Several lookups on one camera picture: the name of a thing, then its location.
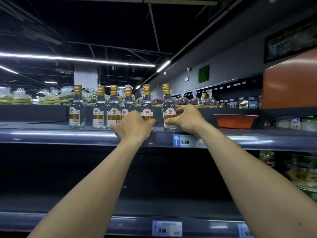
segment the bottle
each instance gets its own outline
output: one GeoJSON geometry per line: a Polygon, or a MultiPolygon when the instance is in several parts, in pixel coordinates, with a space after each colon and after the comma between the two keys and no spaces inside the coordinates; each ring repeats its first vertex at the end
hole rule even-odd
{"type": "Polygon", "coordinates": [[[121,118],[123,116],[126,116],[129,114],[129,112],[135,110],[135,107],[133,105],[132,101],[132,88],[126,86],[125,87],[125,99],[124,99],[124,105],[121,107],[121,118]]]}
{"type": "MultiPolygon", "coordinates": [[[[165,83],[162,85],[163,87],[163,104],[162,104],[162,110],[163,110],[163,119],[166,120],[168,118],[176,117],[176,108],[173,103],[171,93],[170,93],[170,85],[168,83],[165,83]]],[[[164,129],[176,129],[177,126],[173,124],[165,124],[164,123],[164,129]]]]}
{"type": "Polygon", "coordinates": [[[144,120],[153,119],[153,107],[150,98],[150,86],[148,84],[143,85],[143,98],[140,104],[140,110],[140,115],[144,120]]]}
{"type": "Polygon", "coordinates": [[[105,127],[105,113],[107,112],[107,105],[105,100],[105,88],[98,86],[97,103],[93,106],[93,127],[105,127]]]}
{"type": "Polygon", "coordinates": [[[86,107],[82,101],[81,85],[75,85],[74,92],[74,102],[71,103],[69,108],[69,127],[83,128],[86,121],[86,107]]]}
{"type": "Polygon", "coordinates": [[[107,128],[111,128],[111,123],[118,123],[121,116],[121,108],[118,100],[118,87],[111,85],[109,104],[107,106],[107,128]]]}

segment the orange plastic basin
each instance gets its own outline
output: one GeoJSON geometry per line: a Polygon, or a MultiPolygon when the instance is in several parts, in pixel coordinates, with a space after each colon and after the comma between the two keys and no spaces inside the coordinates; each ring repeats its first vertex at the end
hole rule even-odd
{"type": "Polygon", "coordinates": [[[221,128],[251,128],[258,115],[215,114],[221,128]]]}

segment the hand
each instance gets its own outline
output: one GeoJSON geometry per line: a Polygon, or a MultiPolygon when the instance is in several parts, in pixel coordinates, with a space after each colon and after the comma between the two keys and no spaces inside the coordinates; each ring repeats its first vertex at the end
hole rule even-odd
{"type": "Polygon", "coordinates": [[[166,119],[165,123],[176,124],[185,132],[194,134],[197,138],[200,128],[208,124],[194,105],[188,104],[181,106],[176,109],[176,113],[180,115],[175,118],[166,119]]]}
{"type": "Polygon", "coordinates": [[[121,140],[131,139],[142,144],[149,137],[154,124],[155,119],[145,121],[140,113],[134,110],[123,116],[119,123],[112,123],[110,126],[121,140]]]}

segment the left hand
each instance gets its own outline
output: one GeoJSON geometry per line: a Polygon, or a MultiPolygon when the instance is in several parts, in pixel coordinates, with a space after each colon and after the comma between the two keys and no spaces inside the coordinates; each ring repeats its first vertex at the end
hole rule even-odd
{"type": "Polygon", "coordinates": [[[155,119],[145,121],[140,113],[134,110],[123,116],[119,123],[112,123],[110,126],[121,140],[131,139],[142,144],[149,137],[154,124],[155,119]]]}

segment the price tag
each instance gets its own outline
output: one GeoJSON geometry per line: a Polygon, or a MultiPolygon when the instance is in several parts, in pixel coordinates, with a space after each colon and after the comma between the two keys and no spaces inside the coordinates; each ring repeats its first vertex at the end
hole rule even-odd
{"type": "Polygon", "coordinates": [[[240,238],[254,238],[246,223],[238,224],[240,238]]]}
{"type": "Polygon", "coordinates": [[[203,140],[194,135],[173,135],[173,147],[178,148],[206,148],[203,140]]]}
{"type": "Polygon", "coordinates": [[[152,221],[152,236],[182,237],[183,226],[180,221],[152,221]]]}

